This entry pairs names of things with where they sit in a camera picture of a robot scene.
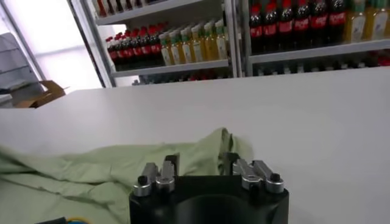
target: yellow juice bottle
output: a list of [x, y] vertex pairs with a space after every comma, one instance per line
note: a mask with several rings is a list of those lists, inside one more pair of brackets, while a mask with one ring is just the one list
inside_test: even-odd
[[193, 34], [192, 45], [194, 49], [195, 60], [196, 62], [205, 61], [205, 58], [203, 57], [203, 53], [202, 53], [200, 38], [199, 38], [199, 26], [194, 26], [191, 29], [191, 32]]
[[195, 54], [194, 49], [192, 48], [192, 43], [190, 42], [190, 38], [188, 36], [188, 30], [183, 29], [182, 31], [180, 31], [180, 34], [182, 35], [182, 48], [185, 57], [185, 62], [193, 63], [195, 62]]
[[161, 43], [161, 54], [163, 55], [164, 63], [166, 66], [174, 65], [173, 55], [171, 51], [171, 46], [168, 44], [166, 39], [166, 34], [161, 34], [158, 36]]
[[182, 49], [182, 45], [179, 42], [179, 33], [177, 30], [171, 32], [169, 34], [169, 37], [171, 38], [171, 52], [173, 56], [173, 60], [175, 62], [175, 65], [184, 64], [185, 58], [184, 53]]
[[369, 14], [367, 14], [364, 39], [379, 40], [384, 38], [388, 17], [386, 0], [376, 0], [374, 10], [369, 11]]
[[218, 59], [218, 50], [217, 43], [215, 38], [213, 37], [212, 27], [210, 23], [206, 23], [205, 28], [205, 47], [206, 47], [206, 55], [207, 60], [217, 60]]
[[227, 51], [226, 51], [226, 40], [225, 40], [225, 32], [224, 32], [224, 22], [223, 20], [219, 20], [215, 24], [217, 30], [217, 47], [218, 47], [218, 56], [219, 59], [227, 59]]
[[365, 2], [362, 0], [355, 0], [352, 11], [348, 13], [345, 29], [345, 40], [348, 43], [355, 43], [362, 40], [364, 24], [366, 23], [364, 4]]

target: red bottle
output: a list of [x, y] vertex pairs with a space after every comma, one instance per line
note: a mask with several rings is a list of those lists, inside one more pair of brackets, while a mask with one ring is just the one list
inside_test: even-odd
[[266, 15], [264, 17], [264, 50], [276, 51], [278, 49], [277, 42], [277, 14], [276, 3], [270, 2], [267, 4]]
[[309, 38], [309, 15], [310, 10], [306, 0], [299, 0], [293, 26], [294, 41], [298, 49], [307, 48], [311, 45]]
[[261, 23], [259, 4], [252, 6], [251, 14], [249, 19], [250, 43], [252, 46], [252, 53], [257, 54], [263, 52], [263, 25]]
[[346, 5], [343, 0], [332, 0], [329, 14], [329, 43], [338, 44], [344, 40]]
[[316, 0], [311, 9], [310, 30], [311, 44], [315, 47], [323, 46], [328, 42], [327, 38], [327, 5], [324, 0]]
[[294, 47], [292, 39], [293, 34], [293, 11], [291, 10], [291, 0], [283, 0], [283, 11], [280, 14], [280, 21], [278, 24], [279, 43], [283, 50]]
[[144, 65], [150, 65], [153, 62], [152, 48], [147, 29], [144, 26], [141, 28], [140, 37], [140, 45], [145, 59]]

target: white shelf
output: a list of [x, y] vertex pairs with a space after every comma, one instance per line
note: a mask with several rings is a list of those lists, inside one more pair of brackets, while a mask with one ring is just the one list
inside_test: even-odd
[[337, 46], [329, 47], [318, 47], [312, 49], [305, 49], [300, 51], [287, 51], [279, 52], [272, 54], [261, 54], [249, 56], [249, 62], [252, 64], [255, 63], [265, 63], [272, 61], [284, 61], [284, 60], [294, 60], [301, 58], [312, 58], [312, 57], [323, 57], [329, 55], [338, 55], [338, 54], [349, 54], [357, 53], [364, 51], [375, 51], [390, 48], [390, 39], [387, 40], [376, 40], [376, 41], [367, 41], [353, 44], [342, 44]]
[[124, 21], [144, 15], [150, 15], [153, 13], [165, 11], [168, 9], [174, 9], [177, 7], [181, 7], [184, 5], [189, 5], [195, 2], [201, 2], [203, 0], [166, 0], [163, 2], [158, 2], [152, 5], [147, 5], [145, 7], [141, 7], [138, 9], [133, 9], [129, 11], [125, 11], [122, 13], [118, 13], [112, 16], [108, 16], [105, 18], [98, 18], [96, 20], [96, 24], [98, 26], [101, 25], [112, 25], [112, 24], [121, 24]]
[[228, 66], [229, 66], [228, 60], [205, 61], [205, 62], [190, 63], [184, 65], [161, 66], [161, 67], [154, 67], [154, 68], [144, 68], [144, 69], [114, 72], [112, 73], [112, 76], [118, 78], [118, 77], [127, 77], [133, 75], [153, 75], [153, 74], [162, 74], [162, 73], [170, 73], [170, 72], [192, 71], [192, 70], [199, 70], [199, 69], [223, 68]]

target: light green cloth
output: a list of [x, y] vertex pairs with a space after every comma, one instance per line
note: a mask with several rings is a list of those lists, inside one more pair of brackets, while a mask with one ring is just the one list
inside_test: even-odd
[[180, 175], [219, 175], [221, 155], [250, 158], [242, 140], [220, 128], [197, 143], [116, 145], [42, 158], [0, 147], [0, 223], [84, 217], [92, 224], [130, 223], [131, 186], [146, 163], [180, 154]]

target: metal shelf frame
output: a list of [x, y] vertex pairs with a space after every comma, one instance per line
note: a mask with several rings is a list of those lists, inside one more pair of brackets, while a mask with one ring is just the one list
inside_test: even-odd
[[165, 11], [168, 9], [174, 9], [184, 5], [193, 4], [203, 0], [166, 0], [163, 2], [158, 2], [152, 5], [147, 5], [145, 7], [132, 9], [122, 13], [117, 13], [115, 15], [107, 16], [105, 18], [98, 18], [96, 24], [98, 26], [102, 25], [113, 25], [113, 24], [122, 24], [124, 21], [136, 17], [146, 16], [153, 13]]
[[111, 75], [115, 78], [128, 77], [135, 75], [154, 75], [162, 73], [182, 72], [182, 71], [193, 71], [198, 69], [209, 69], [209, 68], [223, 68], [228, 67], [228, 60], [216, 60], [216, 61], [205, 61], [198, 63], [172, 65], [172, 66], [160, 66], [154, 68], [143, 68], [128, 71], [113, 72]]
[[249, 64], [266, 63], [272, 61], [295, 60], [303, 58], [323, 57], [339, 54], [351, 54], [364, 51], [376, 51], [390, 48], [390, 39], [365, 41], [352, 44], [341, 44], [328, 47], [317, 47], [299, 51], [286, 51], [271, 54], [249, 56]]

